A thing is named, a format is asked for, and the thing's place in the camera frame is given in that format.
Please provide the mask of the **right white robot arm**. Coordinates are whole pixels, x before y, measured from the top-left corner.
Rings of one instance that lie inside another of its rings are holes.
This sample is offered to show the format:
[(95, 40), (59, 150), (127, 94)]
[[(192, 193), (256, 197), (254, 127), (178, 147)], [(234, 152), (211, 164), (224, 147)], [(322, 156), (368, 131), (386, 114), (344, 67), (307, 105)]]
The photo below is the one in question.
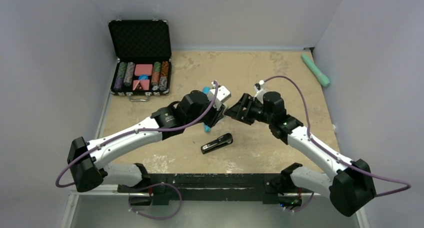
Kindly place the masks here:
[(374, 181), (357, 169), (369, 172), (362, 159), (353, 161), (331, 149), (313, 135), (298, 119), (289, 115), (280, 93), (266, 92), (262, 100), (245, 93), (225, 115), (252, 125), (268, 125), (272, 135), (295, 148), (313, 161), (322, 172), (312, 171), (301, 164), (293, 164), (281, 174), (281, 186), (286, 191), (306, 188), (327, 197), (344, 216), (352, 216), (377, 196)]

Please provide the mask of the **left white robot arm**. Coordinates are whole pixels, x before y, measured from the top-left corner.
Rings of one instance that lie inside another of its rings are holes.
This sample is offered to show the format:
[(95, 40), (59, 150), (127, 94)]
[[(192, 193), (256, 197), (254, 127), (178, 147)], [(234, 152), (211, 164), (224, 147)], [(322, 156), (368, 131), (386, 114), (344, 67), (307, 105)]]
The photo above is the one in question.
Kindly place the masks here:
[(181, 101), (158, 109), (118, 133), (91, 141), (76, 138), (67, 158), (73, 185), (78, 192), (87, 192), (102, 184), (123, 185), (144, 192), (151, 184), (144, 165), (119, 165), (112, 164), (112, 161), (144, 145), (182, 134), (186, 128), (198, 123), (213, 127), (222, 119), (225, 101), (230, 97), (225, 86), (211, 89), (208, 94), (194, 90)]

